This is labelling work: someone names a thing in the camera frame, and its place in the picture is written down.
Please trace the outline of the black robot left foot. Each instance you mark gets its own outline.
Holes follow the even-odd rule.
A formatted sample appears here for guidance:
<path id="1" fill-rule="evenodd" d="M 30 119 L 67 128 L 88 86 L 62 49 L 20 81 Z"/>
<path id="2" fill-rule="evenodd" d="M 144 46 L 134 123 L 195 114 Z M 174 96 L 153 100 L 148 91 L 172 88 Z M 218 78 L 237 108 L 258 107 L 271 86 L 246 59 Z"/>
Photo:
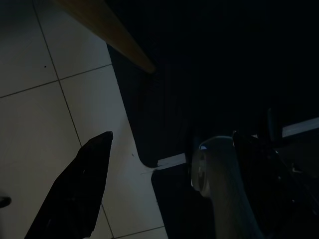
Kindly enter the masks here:
<path id="1" fill-rule="evenodd" d="M 189 167 L 189 176 L 191 185 L 195 191 L 200 191 L 199 188 L 199 157 L 197 151 L 201 144 L 200 138 L 197 135 L 191 135 L 186 140 L 185 158 Z"/>

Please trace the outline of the light wooden table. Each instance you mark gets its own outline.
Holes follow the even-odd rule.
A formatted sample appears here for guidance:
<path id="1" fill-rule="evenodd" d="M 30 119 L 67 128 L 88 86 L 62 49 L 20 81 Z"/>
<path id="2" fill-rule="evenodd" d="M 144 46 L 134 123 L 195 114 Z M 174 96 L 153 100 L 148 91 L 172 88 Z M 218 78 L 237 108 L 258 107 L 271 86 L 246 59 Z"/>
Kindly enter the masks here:
<path id="1" fill-rule="evenodd" d="M 66 13 L 147 73 L 156 68 L 104 0 L 53 0 Z"/>

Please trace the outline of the black floor mat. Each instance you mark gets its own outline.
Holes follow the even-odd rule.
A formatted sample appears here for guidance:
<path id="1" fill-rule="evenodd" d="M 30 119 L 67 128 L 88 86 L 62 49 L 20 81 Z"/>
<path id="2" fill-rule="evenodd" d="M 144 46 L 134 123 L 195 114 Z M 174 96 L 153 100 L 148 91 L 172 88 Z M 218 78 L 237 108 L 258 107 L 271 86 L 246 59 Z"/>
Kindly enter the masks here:
<path id="1" fill-rule="evenodd" d="M 168 239 L 216 239 L 212 203 L 192 187 L 187 162 L 154 171 L 151 181 Z"/>

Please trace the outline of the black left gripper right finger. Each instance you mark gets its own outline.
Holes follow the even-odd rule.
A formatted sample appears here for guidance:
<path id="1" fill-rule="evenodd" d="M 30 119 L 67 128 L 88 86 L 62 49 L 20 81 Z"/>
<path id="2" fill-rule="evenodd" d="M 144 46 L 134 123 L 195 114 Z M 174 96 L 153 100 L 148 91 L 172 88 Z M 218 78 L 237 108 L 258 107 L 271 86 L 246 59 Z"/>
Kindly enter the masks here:
<path id="1" fill-rule="evenodd" d="M 319 239 L 319 135 L 233 134 L 245 193 L 267 239 Z"/>

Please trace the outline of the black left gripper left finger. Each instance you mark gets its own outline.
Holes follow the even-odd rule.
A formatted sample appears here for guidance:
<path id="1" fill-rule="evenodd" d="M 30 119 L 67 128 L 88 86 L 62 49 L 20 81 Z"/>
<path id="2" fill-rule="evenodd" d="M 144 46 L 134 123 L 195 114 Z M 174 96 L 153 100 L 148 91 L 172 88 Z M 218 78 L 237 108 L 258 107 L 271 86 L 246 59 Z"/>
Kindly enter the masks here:
<path id="1" fill-rule="evenodd" d="M 84 144 L 56 178 L 24 239 L 85 239 L 95 229 L 113 133 Z"/>

